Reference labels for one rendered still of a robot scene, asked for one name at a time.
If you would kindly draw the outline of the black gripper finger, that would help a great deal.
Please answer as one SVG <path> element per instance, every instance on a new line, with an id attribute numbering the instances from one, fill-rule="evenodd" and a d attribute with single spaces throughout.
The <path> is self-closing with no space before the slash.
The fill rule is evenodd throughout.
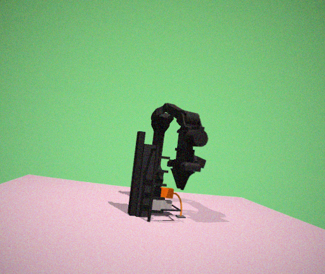
<path id="1" fill-rule="evenodd" d="M 179 184 L 179 180 L 178 180 L 178 173 L 177 173 L 177 170 L 180 170 L 180 171 L 181 171 L 181 169 L 172 169 L 172 168 L 170 168 L 170 169 L 171 169 L 171 172 L 172 172 L 173 177 L 174 177 L 174 179 L 175 179 L 176 187 L 177 187 L 177 188 L 180 188 L 180 184 Z"/>
<path id="2" fill-rule="evenodd" d="M 178 173 L 178 180 L 180 184 L 180 189 L 184 190 L 188 179 L 190 178 L 191 175 L 195 174 L 196 172 L 188 172 L 188 171 L 180 171 L 177 170 Z"/>

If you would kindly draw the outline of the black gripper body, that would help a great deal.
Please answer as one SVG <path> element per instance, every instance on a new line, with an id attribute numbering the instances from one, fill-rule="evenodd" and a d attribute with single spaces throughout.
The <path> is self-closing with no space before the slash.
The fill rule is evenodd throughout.
<path id="1" fill-rule="evenodd" d="M 181 169 L 182 171 L 188 172 L 201 172 L 201 165 L 197 163 L 191 163 L 192 153 L 195 153 L 193 147 L 177 145 L 176 159 L 169 160 L 167 163 L 168 167 L 173 169 Z"/>

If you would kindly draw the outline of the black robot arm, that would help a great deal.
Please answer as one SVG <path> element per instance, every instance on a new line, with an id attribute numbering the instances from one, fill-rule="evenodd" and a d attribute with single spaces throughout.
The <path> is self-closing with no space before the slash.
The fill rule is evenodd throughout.
<path id="1" fill-rule="evenodd" d="M 181 126 L 177 131 L 178 145 L 203 147 L 207 144 L 208 134 L 204 130 L 205 127 L 202 126 L 198 113 L 183 110 L 175 104 L 165 103 L 155 109 L 151 115 L 151 126 L 154 130 L 152 144 L 159 145 L 159 156 L 162 156 L 163 152 L 164 134 L 174 118 Z M 191 163 L 200 164 L 201 168 L 204 169 L 206 160 L 192 153 Z"/>

